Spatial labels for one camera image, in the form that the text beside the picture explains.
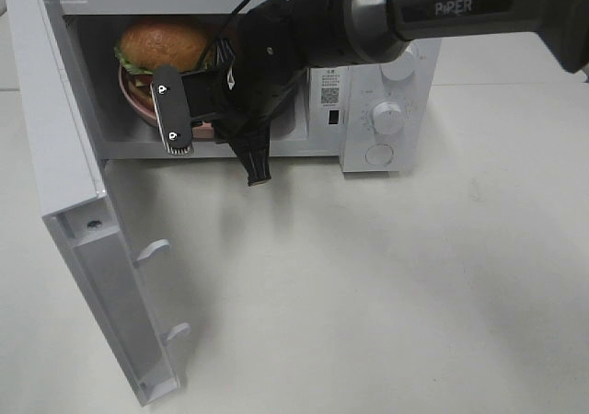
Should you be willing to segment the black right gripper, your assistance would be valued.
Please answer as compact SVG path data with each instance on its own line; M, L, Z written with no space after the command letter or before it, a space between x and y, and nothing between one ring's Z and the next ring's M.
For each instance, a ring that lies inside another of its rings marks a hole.
M228 37L211 47L209 70L227 70L225 77L235 81L224 82L224 117L213 122L215 140L229 143L250 187L271 180L270 123L285 110L306 70L295 28L302 1L266 0L250 9L237 22L237 57Z

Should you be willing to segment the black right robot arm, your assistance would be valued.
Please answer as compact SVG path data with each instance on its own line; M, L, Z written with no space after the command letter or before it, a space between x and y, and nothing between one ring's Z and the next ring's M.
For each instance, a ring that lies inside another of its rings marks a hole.
M224 69L229 122L216 130L246 169L270 178L270 123L309 68L396 60L414 40L533 32L560 66L588 63L588 0L265 0L237 24Z

